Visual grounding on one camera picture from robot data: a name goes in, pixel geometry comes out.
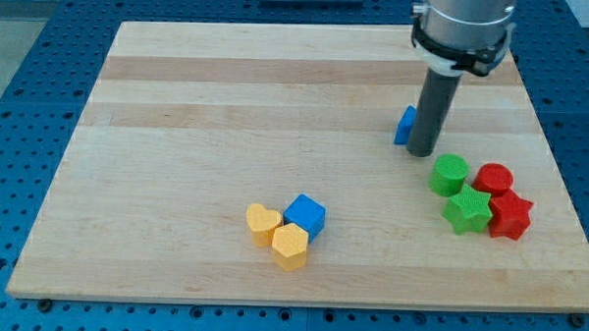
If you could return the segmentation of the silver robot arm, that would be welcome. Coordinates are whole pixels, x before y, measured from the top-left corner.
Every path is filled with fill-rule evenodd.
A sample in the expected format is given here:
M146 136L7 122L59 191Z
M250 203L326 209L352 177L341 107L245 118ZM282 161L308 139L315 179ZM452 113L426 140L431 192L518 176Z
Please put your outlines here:
M429 69L444 77L490 74L511 44L517 0L418 0L411 43Z

